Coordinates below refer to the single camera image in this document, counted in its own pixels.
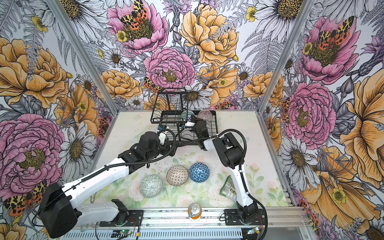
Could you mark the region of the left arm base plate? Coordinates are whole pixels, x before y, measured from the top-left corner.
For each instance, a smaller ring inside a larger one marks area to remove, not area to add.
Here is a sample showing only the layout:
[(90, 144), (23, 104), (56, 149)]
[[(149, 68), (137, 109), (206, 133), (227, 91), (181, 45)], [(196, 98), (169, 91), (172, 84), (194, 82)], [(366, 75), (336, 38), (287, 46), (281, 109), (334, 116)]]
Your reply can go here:
[(127, 210), (118, 215), (111, 222), (100, 222), (100, 227), (140, 227), (143, 220), (143, 210)]

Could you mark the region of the green circuit board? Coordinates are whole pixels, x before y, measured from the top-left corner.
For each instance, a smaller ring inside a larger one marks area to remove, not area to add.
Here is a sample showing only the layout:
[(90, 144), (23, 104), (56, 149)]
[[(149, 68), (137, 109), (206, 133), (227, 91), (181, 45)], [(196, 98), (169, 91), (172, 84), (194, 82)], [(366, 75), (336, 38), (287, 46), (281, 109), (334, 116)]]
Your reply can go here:
[(132, 235), (133, 231), (131, 230), (113, 230), (110, 238), (116, 240), (122, 240), (128, 238)]

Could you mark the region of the pink striped bowl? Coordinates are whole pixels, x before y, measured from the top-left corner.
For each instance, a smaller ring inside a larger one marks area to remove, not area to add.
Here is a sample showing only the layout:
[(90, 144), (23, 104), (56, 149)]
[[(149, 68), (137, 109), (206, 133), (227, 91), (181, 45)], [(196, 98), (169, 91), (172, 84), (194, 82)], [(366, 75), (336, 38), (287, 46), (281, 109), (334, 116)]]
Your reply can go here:
[(210, 110), (201, 110), (198, 113), (198, 118), (206, 122), (210, 122), (213, 119), (213, 114), (211, 113)]

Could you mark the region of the aluminium front rail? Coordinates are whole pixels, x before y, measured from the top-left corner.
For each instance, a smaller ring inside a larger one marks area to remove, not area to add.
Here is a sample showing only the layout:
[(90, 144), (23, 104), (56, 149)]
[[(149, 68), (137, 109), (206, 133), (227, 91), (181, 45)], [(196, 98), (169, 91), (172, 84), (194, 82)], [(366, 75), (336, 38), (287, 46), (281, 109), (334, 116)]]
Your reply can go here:
[(203, 208), (192, 221), (186, 208), (144, 209), (140, 227), (100, 227), (89, 224), (72, 229), (62, 240), (115, 240), (113, 230), (131, 230), (123, 240), (315, 240), (309, 217), (301, 207), (268, 207), (266, 226), (227, 226), (224, 209)]

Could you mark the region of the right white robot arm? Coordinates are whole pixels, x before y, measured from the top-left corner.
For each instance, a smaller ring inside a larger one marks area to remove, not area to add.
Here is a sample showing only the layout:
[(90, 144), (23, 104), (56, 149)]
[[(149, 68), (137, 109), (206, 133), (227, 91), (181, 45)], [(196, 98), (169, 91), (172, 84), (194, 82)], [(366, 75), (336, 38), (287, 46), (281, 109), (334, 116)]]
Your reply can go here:
[(215, 151), (222, 165), (229, 170), (237, 193), (239, 218), (245, 224), (250, 223), (259, 213), (262, 204), (248, 190), (244, 169), (247, 142), (244, 135), (238, 130), (226, 129), (212, 136), (204, 120), (187, 122), (185, 127), (191, 129), (197, 137), (188, 144), (197, 143), (203, 151)]

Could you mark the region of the brown dotted bowl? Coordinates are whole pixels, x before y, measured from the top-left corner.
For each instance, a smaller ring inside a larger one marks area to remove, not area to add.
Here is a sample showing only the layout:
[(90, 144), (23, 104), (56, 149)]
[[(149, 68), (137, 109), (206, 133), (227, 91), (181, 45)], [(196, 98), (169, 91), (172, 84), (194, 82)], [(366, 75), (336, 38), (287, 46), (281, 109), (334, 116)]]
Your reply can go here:
[(188, 180), (188, 177), (188, 170), (181, 165), (171, 167), (166, 176), (167, 182), (174, 187), (183, 185)]

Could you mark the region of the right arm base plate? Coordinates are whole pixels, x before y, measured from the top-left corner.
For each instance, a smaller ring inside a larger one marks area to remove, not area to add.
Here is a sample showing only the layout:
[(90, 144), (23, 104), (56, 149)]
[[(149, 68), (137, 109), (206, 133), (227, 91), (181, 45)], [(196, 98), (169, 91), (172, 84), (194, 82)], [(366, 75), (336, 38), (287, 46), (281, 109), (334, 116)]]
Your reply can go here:
[(224, 209), (225, 224), (227, 226), (266, 226), (267, 214), (264, 210), (251, 213), (239, 212), (239, 209)]

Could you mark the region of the green snack packet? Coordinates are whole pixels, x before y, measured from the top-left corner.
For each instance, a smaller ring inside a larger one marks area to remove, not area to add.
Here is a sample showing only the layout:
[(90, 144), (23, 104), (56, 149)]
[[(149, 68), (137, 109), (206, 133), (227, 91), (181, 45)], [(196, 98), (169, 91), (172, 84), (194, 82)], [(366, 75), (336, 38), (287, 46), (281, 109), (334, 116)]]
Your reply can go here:
[(237, 201), (237, 193), (231, 176), (227, 177), (225, 184), (220, 190), (220, 195), (229, 198), (234, 202)]

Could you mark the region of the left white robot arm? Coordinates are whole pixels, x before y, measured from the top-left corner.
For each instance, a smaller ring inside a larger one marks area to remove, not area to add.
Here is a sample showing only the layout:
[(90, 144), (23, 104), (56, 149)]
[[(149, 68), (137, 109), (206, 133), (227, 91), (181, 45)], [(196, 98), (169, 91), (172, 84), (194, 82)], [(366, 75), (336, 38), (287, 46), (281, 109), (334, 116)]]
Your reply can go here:
[(169, 129), (146, 132), (137, 144), (119, 154), (102, 168), (64, 185), (49, 185), (42, 198), (38, 216), (50, 238), (59, 238), (74, 227), (97, 222), (124, 225), (129, 217), (122, 201), (112, 199), (104, 204), (83, 202), (107, 185), (175, 153), (177, 134)]

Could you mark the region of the mint green bowl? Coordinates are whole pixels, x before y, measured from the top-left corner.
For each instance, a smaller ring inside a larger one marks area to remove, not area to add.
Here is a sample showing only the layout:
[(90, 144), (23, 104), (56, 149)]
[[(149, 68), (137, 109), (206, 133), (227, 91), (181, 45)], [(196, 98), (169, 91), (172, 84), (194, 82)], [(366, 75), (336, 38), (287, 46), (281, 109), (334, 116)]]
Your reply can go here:
[(190, 111), (190, 110), (184, 110), (180, 114), (180, 118), (183, 121), (188, 121), (188, 119), (190, 119), (191, 116), (195, 116), (195, 113), (193, 111)]

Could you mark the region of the grey green patterned bowl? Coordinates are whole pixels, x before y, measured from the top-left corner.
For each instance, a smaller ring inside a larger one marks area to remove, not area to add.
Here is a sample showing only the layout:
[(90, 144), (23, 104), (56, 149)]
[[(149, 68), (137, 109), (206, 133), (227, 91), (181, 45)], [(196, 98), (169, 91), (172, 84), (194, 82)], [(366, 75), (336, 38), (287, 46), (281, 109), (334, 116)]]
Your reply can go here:
[(153, 198), (163, 189), (163, 181), (157, 175), (149, 175), (140, 183), (140, 193), (144, 198)]

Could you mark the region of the orange lidded jar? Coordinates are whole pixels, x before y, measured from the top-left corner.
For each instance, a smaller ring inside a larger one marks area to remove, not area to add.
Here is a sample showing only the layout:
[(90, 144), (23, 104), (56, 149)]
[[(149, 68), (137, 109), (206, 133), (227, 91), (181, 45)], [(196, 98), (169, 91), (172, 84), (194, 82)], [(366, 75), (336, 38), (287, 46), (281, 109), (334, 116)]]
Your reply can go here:
[(197, 221), (201, 218), (202, 207), (198, 203), (192, 203), (188, 207), (188, 215), (192, 221)]

